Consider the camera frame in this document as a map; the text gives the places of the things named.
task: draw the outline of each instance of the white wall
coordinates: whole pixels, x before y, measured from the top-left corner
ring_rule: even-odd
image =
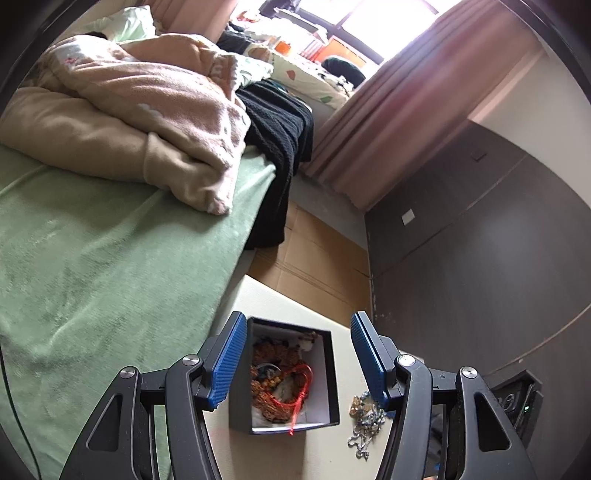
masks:
[[[472,118],[540,160],[591,206],[591,104],[543,52],[491,110]]]

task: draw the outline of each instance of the dark brown cabinet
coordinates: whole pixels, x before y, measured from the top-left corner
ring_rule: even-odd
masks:
[[[415,219],[404,226],[409,208]],[[378,332],[430,367],[496,371],[485,376],[490,385],[529,368],[545,400],[528,451],[540,480],[560,479],[591,429],[582,408],[591,402],[591,308],[580,315],[591,303],[588,205],[473,124],[368,212],[366,225]]]

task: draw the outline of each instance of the jewelry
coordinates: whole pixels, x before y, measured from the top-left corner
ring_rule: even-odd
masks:
[[[382,429],[386,422],[386,412],[371,398],[368,391],[358,397],[355,395],[351,402],[349,415],[355,419],[353,435],[347,440],[349,447],[357,447],[355,456],[357,458],[369,458],[369,443]]]
[[[300,343],[313,343],[311,338],[300,338]],[[308,397],[312,382],[312,369],[300,356],[301,345],[289,347],[286,342],[263,340],[254,346],[253,365],[251,365],[252,405],[258,408],[263,417],[274,423],[285,423],[291,419],[290,435],[293,435],[297,416],[304,400]],[[287,396],[277,398],[282,382],[290,378],[291,388]]]

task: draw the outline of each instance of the white box liner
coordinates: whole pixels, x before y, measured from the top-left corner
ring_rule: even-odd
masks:
[[[298,343],[298,337],[302,335],[302,332],[289,328],[278,328],[260,325],[259,323],[252,324],[253,344],[263,337],[271,337],[273,340],[287,340],[292,346]],[[309,352],[301,351],[301,357],[312,369],[313,378],[310,384],[310,394],[295,421],[295,431],[330,423],[326,363],[324,361],[324,344],[321,335],[318,335]],[[272,423],[262,416],[258,408],[252,407],[253,432],[289,432],[290,426],[290,421],[287,423]]]

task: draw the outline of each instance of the black cable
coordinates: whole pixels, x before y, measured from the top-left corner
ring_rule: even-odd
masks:
[[[21,420],[18,418],[17,409],[14,406],[14,401],[12,400],[12,394],[10,393],[10,386],[8,385],[8,377],[6,375],[6,366],[4,365],[4,354],[2,353],[2,344],[0,343],[0,368],[2,368],[2,379],[4,380],[4,387],[6,389],[6,395],[8,397],[8,402],[10,403],[10,408],[12,409],[12,414],[14,415],[14,419],[17,421],[18,428],[22,433],[22,437],[25,439],[27,443],[27,447],[29,448],[29,452],[31,452],[31,456],[33,457],[33,462],[35,462],[35,468],[37,470],[37,478],[38,480],[43,480],[41,477],[41,469],[39,468],[39,463],[37,462],[37,457],[33,453],[33,447],[31,446],[31,442],[25,433],[25,429],[22,428]]]

